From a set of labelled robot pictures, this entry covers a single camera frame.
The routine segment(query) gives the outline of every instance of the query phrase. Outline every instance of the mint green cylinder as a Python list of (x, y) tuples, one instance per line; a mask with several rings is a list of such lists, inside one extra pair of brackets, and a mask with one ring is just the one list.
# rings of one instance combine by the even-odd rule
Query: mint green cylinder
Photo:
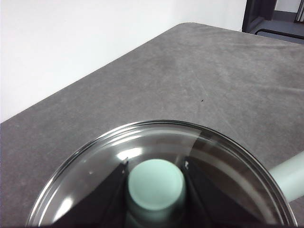
[(138, 164), (127, 180), (127, 205), (145, 227), (171, 226), (181, 218), (186, 196), (180, 169), (162, 159)]

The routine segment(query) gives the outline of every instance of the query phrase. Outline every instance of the gray fabric surface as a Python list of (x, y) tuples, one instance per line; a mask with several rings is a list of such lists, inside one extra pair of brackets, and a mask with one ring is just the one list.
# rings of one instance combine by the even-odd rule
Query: gray fabric surface
[[(1, 221), (23, 225), (75, 150), (122, 124), (175, 119), (213, 128), (266, 168), (304, 149), (304, 46), (177, 25), (1, 124)], [(304, 198), (291, 203), (304, 225)]]

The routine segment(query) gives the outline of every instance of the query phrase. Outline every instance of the gray mat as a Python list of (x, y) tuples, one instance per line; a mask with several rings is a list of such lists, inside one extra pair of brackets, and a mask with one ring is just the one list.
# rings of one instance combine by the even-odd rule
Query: gray mat
[[(303, 53), (299, 44), (180, 24), (5, 121), (2, 225), (24, 225), (40, 190), (69, 155), (129, 122), (175, 119), (208, 126), (246, 147), (266, 168), (299, 153)], [(304, 225), (304, 198), (291, 206)]]

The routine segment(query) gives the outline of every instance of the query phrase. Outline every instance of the floor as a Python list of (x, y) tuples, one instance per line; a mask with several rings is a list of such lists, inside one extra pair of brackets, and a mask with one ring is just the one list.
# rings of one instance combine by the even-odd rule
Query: floor
[[(280, 32), (286, 32), (291, 34), (296, 34), (300, 36), (304, 36), (304, 24), (303, 23), (294, 23), (292, 18), (280, 18), (274, 17), (273, 20), (263, 20), (260, 24), (258, 24), (254, 29), (250, 31), (251, 34), (254, 34), (259, 29), (270, 29)], [(296, 39), (286, 36), (280, 36), (276, 34), (259, 32), (260, 36), (270, 37), (280, 40), (285, 40), (293, 43), (304, 44), (303, 39)]]

